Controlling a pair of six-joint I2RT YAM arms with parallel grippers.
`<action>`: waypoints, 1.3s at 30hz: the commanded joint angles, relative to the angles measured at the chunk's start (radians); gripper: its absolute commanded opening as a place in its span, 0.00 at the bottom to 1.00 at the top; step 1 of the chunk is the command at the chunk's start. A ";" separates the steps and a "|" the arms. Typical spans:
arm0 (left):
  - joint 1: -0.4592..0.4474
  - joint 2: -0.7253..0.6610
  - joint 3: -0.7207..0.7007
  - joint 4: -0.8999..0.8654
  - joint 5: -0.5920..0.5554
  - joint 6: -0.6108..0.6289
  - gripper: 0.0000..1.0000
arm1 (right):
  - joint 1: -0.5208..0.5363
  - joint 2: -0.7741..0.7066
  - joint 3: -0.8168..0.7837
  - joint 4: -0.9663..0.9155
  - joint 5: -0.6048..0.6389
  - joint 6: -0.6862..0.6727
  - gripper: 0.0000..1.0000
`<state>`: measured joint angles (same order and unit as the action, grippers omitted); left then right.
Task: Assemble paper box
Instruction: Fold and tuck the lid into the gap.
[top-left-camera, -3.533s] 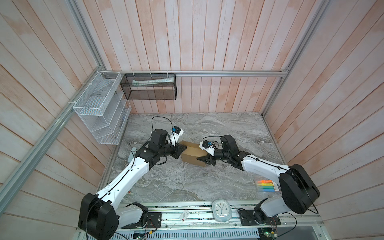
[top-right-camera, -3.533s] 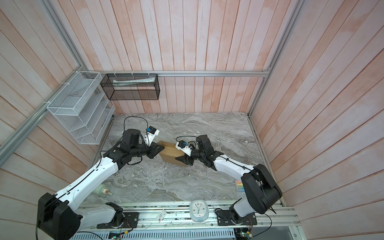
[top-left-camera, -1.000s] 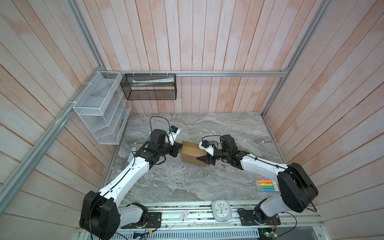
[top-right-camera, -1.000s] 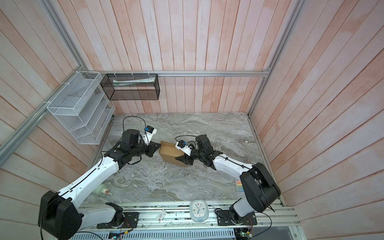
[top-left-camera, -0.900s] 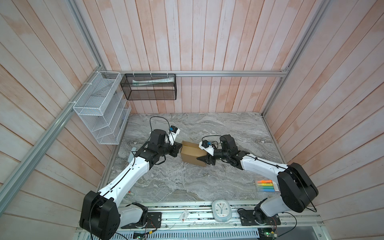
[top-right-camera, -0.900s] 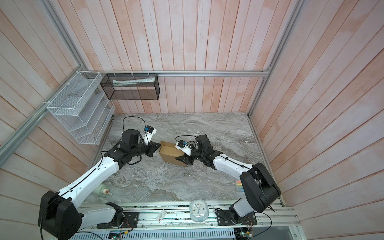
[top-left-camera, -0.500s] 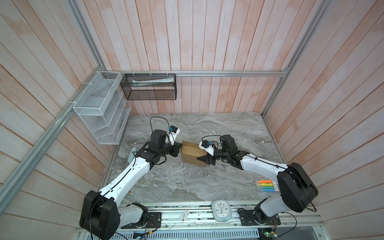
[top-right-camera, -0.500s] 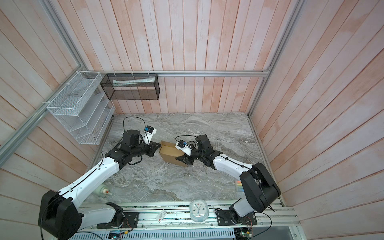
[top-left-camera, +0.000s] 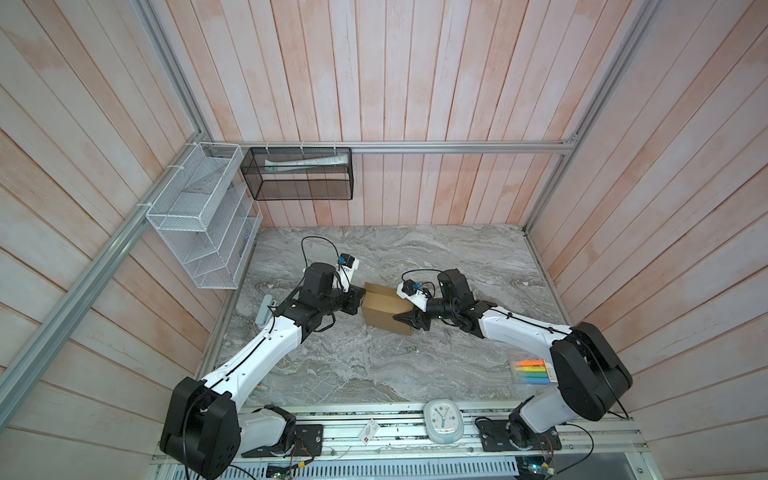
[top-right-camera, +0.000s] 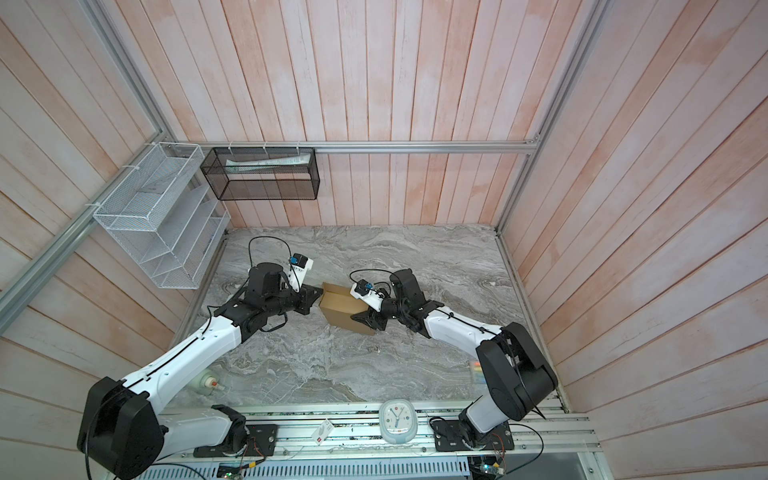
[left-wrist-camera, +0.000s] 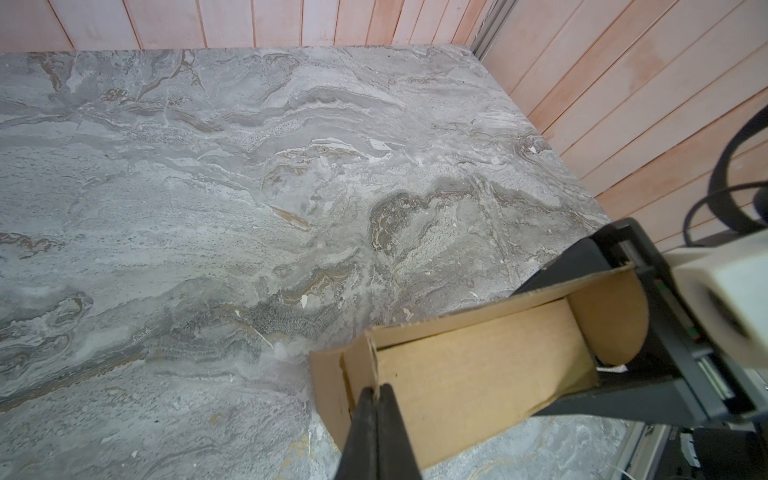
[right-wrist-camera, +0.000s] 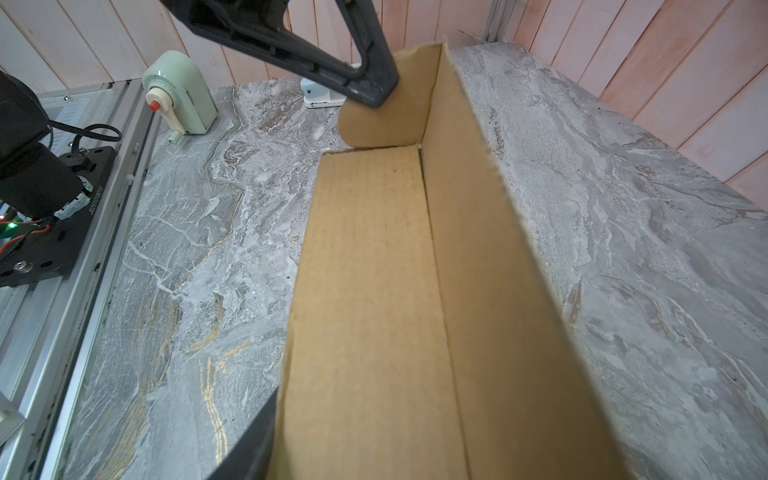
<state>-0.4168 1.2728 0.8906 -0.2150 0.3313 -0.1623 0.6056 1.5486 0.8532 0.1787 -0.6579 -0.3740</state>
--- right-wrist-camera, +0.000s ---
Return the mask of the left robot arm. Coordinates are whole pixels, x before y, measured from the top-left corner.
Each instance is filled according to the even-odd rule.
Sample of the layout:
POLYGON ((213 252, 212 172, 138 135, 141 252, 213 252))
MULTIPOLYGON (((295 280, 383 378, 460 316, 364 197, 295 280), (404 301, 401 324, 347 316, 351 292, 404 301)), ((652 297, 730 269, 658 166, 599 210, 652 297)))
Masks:
MULTIPOLYGON (((337 8, 360 53, 358 66, 346 64, 288 31, 285 1, 167 1, 183 25, 207 40, 313 80, 368 107, 380 107, 399 75, 374 7, 369 1, 340 1, 337 8)), ((55 130, 119 142, 120 130, 99 124, 90 129, 49 118, 21 80, 1 76, 1 198, 33 219, 53 216, 83 191, 79 178, 43 144, 55 130)))

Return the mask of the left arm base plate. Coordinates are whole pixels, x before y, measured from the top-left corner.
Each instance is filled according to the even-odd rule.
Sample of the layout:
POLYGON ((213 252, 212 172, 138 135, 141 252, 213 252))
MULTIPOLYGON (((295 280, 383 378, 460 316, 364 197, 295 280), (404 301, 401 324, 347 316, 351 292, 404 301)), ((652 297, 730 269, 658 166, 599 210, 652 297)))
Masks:
POLYGON ((117 152, 102 146, 59 158, 43 144, 1 162, 1 285, 29 284, 73 268, 117 152))

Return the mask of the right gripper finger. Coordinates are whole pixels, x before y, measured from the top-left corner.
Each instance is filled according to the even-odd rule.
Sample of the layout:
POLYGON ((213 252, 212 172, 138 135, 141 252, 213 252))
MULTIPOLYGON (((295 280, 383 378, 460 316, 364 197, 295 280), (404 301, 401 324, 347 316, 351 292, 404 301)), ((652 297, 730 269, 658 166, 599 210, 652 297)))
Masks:
POLYGON ((209 480, 264 480, 272 454, 278 390, 275 389, 209 480))

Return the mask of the brown cardboard box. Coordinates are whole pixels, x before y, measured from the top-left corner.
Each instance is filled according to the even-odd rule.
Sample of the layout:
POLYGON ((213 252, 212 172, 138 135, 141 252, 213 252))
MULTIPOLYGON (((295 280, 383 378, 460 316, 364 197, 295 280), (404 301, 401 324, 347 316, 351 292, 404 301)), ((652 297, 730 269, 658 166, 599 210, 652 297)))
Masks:
POLYGON ((625 479, 446 46, 322 156, 271 479, 625 479))

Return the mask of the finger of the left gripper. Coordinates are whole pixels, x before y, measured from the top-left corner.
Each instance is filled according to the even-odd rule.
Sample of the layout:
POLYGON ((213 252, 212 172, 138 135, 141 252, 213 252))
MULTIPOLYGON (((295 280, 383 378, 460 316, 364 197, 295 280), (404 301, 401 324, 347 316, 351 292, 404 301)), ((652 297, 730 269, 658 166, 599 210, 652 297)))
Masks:
POLYGON ((333 57, 285 27, 286 1, 167 0, 192 33, 313 80, 370 108, 381 107, 399 82, 393 55, 370 1, 336 3, 361 65, 333 57))

